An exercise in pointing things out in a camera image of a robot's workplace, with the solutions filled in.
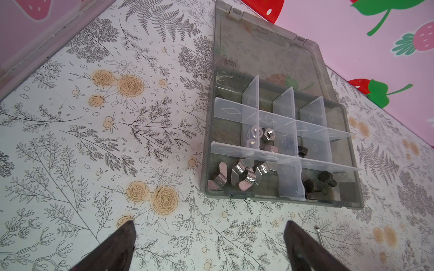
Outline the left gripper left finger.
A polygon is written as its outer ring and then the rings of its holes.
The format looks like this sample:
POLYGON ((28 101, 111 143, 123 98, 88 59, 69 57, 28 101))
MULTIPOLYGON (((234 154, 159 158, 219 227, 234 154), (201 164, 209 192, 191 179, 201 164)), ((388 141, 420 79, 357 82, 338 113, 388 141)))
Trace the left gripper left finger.
POLYGON ((71 271, 128 271, 135 241, 135 226, 132 220, 128 220, 71 271))

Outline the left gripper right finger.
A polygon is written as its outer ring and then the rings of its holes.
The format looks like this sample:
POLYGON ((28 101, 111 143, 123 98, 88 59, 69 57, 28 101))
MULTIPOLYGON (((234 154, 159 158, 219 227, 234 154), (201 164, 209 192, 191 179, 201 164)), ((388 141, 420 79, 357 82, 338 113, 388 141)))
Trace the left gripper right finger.
POLYGON ((349 270, 294 221, 287 222, 283 238, 293 271, 349 270))

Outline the small silver screw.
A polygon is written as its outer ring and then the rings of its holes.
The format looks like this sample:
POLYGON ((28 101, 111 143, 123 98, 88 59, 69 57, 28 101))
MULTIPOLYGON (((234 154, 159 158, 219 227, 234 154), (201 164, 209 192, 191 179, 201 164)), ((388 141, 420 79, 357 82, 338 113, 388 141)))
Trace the small silver screw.
POLYGON ((315 229, 316 234, 317 234, 317 237, 318 237, 318 242, 319 242, 319 244, 323 247, 323 246, 324 246, 324 243, 323 243, 323 238, 322 238, 321 229, 320 229, 320 227, 317 226, 317 225, 314 227, 314 229, 315 229))

